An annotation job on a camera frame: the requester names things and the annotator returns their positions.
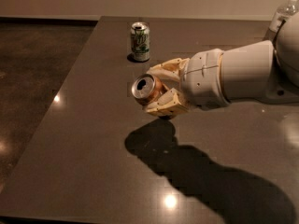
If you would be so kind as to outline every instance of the dark brown floor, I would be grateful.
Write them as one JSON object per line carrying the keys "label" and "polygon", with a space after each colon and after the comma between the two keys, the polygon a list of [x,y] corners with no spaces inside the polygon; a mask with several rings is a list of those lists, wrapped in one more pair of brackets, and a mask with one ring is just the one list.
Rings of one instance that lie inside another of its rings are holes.
{"label": "dark brown floor", "polygon": [[0,191],[95,24],[0,19]]}

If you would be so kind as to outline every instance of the bottle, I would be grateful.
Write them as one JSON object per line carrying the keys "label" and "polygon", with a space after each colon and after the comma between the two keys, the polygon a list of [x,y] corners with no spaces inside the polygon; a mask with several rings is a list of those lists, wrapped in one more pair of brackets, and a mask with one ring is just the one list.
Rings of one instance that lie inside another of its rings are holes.
{"label": "bottle", "polygon": [[278,7],[269,26],[271,31],[276,33],[283,21],[286,21],[289,17],[299,11],[297,1],[298,0],[289,0],[287,3]]}

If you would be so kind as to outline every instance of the wall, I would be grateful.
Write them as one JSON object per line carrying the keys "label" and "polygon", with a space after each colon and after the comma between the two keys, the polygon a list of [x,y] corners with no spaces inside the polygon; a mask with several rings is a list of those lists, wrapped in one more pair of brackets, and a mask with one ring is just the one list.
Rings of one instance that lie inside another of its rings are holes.
{"label": "wall", "polygon": [[0,16],[97,20],[100,16],[271,20],[285,0],[0,0]]}

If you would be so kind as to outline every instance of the gray tabletop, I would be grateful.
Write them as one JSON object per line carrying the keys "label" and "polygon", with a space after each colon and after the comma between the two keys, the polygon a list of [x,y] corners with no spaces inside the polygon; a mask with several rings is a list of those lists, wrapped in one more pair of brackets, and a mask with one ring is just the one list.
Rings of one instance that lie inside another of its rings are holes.
{"label": "gray tabletop", "polygon": [[[131,63],[147,21],[150,60]],[[264,39],[267,21],[103,17],[0,195],[0,216],[116,223],[298,223],[299,107],[236,102],[170,121],[130,88],[150,66]]]}

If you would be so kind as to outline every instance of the can top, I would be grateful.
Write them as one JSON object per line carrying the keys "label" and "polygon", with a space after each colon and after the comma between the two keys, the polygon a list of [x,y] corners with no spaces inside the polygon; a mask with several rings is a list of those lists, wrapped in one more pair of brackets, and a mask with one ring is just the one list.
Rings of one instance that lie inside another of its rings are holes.
{"label": "can top", "polygon": [[139,31],[146,30],[148,27],[149,27],[149,25],[146,22],[141,22],[141,21],[135,22],[132,25],[132,28],[134,30],[139,30]]}
{"label": "can top", "polygon": [[155,79],[150,74],[144,74],[137,78],[132,86],[132,94],[136,99],[148,98],[155,88]]}

